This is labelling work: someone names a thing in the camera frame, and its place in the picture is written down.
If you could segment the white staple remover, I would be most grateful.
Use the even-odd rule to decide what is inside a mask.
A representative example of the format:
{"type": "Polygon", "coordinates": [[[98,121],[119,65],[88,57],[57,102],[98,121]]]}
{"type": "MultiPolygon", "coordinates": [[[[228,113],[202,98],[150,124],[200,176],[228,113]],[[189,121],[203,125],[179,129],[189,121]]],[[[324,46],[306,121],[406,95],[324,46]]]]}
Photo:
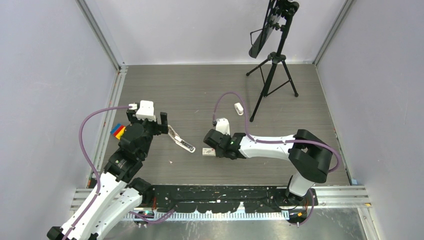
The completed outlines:
{"type": "Polygon", "coordinates": [[[244,108],[240,102],[234,104],[234,109],[239,116],[244,114],[244,108]]]}

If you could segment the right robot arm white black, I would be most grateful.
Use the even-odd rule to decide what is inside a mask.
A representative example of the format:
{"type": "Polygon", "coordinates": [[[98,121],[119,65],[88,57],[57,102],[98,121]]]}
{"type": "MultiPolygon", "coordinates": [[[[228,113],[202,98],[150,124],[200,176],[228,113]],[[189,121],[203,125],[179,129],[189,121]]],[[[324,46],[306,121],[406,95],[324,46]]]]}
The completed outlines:
{"type": "Polygon", "coordinates": [[[285,198],[291,205],[299,205],[314,184],[327,181],[333,157],[329,146],[305,129],[281,137],[248,136],[240,132],[229,135],[210,129],[203,142],[215,150],[218,158],[272,158],[290,162],[296,169],[285,190],[285,198]]]}

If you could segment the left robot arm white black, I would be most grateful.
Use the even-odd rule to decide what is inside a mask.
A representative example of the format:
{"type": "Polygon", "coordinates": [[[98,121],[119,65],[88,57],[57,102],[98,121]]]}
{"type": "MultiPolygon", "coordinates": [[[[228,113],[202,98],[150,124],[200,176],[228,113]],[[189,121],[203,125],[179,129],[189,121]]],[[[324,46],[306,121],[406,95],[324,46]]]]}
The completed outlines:
{"type": "Polygon", "coordinates": [[[95,189],[68,221],[50,228],[49,240],[103,240],[131,210],[153,202],[152,185],[135,175],[154,136],[169,132],[168,114],[161,112],[157,121],[153,109],[128,106],[126,110],[130,123],[121,133],[117,151],[96,176],[95,189]]]}

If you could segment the white staple box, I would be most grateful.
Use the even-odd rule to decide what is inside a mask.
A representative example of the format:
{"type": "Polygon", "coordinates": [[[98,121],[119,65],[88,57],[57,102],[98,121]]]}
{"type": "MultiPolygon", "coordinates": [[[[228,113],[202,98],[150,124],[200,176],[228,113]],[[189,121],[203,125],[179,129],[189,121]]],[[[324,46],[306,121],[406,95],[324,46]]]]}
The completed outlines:
{"type": "Polygon", "coordinates": [[[216,151],[213,148],[203,148],[202,149],[202,155],[203,156],[215,156],[216,151]]]}

